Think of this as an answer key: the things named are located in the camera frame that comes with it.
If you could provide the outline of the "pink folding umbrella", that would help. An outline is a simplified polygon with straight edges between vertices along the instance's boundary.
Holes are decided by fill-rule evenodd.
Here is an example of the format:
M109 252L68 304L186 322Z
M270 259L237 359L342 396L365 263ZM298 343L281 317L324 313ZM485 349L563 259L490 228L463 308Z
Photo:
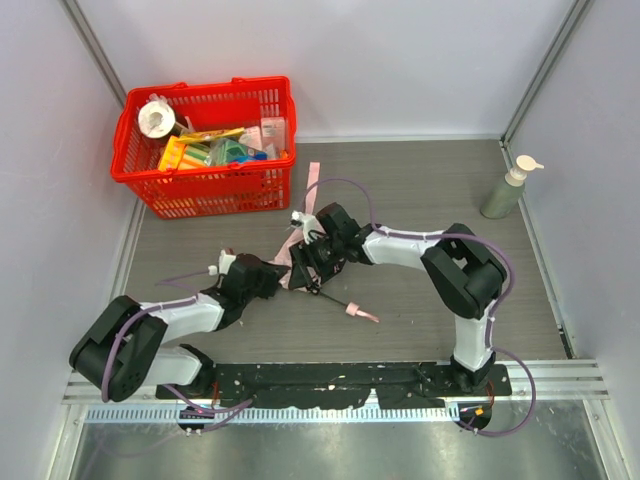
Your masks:
M317 192L316 187L318 186L319 176L320 176L320 168L321 164L319 162L311 162L309 164L308 177L307 177L307 185L306 185L306 193L302 200L302 206L299 210L300 212L313 214L314 206L316 202ZM292 255L289 249L297 244L299 241L304 241L302 233L293 228L293 232L288 237L288 239L284 242L272 262L278 265L292 266ZM340 302L336 299L331 298L331 301L338 303L345 309L345 313L352 317L361 317L375 323L379 322L379 319L368 313L363 311L359 305L350 302L348 304Z

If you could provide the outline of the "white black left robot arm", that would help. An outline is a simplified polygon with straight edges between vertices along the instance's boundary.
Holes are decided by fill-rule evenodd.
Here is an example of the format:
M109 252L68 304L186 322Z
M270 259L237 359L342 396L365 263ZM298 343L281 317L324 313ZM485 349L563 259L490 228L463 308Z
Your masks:
M141 387L160 395L201 398L212 392L215 363L179 340L222 330L254 299L269 299L289 273L286 265L222 251L207 269L213 286L169 302L114 298L73 347L69 365L99 389L103 402L121 402Z

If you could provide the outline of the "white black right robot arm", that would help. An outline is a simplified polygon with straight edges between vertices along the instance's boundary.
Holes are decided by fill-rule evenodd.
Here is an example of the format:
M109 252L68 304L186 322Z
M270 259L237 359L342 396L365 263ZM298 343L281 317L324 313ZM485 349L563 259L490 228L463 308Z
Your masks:
M466 393L485 386L496 357L489 323L507 270L466 225L455 223L444 231L424 233L376 223L361 226L338 203L317 214L294 211L290 223L302 238L289 247L289 289L319 295L348 262L424 271L454 314L455 383Z

